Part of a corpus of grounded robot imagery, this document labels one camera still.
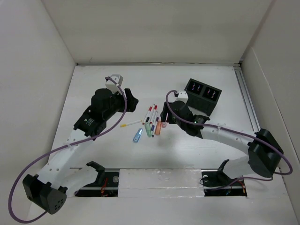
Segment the pink highlighter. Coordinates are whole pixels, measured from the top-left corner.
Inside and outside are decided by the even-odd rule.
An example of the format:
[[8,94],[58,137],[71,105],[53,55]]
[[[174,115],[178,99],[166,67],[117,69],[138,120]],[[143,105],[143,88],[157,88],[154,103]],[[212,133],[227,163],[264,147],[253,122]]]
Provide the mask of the pink highlighter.
[[166,113],[164,119],[162,119],[162,124],[161,124],[162,128],[167,127],[167,119],[168,119],[168,113]]

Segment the orange highlighter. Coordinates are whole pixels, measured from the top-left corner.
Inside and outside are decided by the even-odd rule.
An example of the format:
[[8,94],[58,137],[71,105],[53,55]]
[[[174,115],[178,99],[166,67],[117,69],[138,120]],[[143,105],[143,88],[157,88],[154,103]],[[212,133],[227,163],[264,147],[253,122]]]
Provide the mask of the orange highlighter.
[[160,135],[161,133],[161,121],[159,120],[158,123],[157,123],[157,126],[156,126],[156,130],[155,130],[155,135]]

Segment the blue highlighter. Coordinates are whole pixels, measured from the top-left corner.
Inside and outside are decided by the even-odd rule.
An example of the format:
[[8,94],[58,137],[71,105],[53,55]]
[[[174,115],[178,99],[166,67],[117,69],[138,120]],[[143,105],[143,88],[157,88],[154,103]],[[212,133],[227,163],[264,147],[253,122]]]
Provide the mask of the blue highlighter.
[[138,131],[136,132],[136,134],[135,134],[135,136],[133,138],[133,142],[134,143],[138,143],[139,142],[139,140],[140,140],[140,138],[142,136],[142,133],[143,133],[143,129],[142,128],[138,129]]

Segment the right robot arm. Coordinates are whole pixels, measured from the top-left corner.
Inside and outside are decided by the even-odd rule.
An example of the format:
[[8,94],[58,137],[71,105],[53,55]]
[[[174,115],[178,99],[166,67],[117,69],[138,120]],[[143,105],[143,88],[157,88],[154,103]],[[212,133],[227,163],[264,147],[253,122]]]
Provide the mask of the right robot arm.
[[270,131],[235,131],[224,124],[208,124],[209,117],[194,115],[183,101],[165,102],[161,113],[163,122],[177,124],[188,135],[216,141],[233,147],[245,154],[238,159],[225,159],[217,169],[202,173],[201,183],[205,187],[221,189],[237,181],[258,175],[257,180],[271,181],[283,151]]

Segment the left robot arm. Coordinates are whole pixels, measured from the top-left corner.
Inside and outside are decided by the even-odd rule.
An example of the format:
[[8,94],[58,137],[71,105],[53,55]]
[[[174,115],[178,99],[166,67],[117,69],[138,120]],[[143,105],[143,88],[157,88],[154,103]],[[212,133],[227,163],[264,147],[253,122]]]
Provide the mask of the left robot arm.
[[49,214],[57,213],[67,197],[87,184],[99,186],[104,182],[105,169],[94,161],[83,169],[67,175],[71,165],[83,151],[106,129],[107,121],[115,113],[134,112],[138,104],[131,90],[121,92],[118,87],[98,89],[91,104],[74,125],[66,144],[36,174],[26,175],[22,181],[27,198]]

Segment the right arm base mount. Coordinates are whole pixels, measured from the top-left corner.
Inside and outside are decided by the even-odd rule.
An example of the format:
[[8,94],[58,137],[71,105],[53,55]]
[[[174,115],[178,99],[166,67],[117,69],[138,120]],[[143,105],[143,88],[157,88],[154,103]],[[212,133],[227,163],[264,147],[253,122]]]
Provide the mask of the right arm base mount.
[[225,160],[218,169],[201,170],[199,183],[204,188],[205,197],[247,196],[245,182],[231,179],[223,172],[228,161]]

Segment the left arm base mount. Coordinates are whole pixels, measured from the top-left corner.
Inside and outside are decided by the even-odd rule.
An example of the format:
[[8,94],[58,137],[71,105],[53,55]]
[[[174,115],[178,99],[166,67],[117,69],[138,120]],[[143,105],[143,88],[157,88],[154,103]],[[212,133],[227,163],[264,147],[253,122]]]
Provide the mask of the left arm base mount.
[[118,197],[120,169],[105,169],[91,161],[86,164],[97,171],[95,181],[75,192],[76,197]]

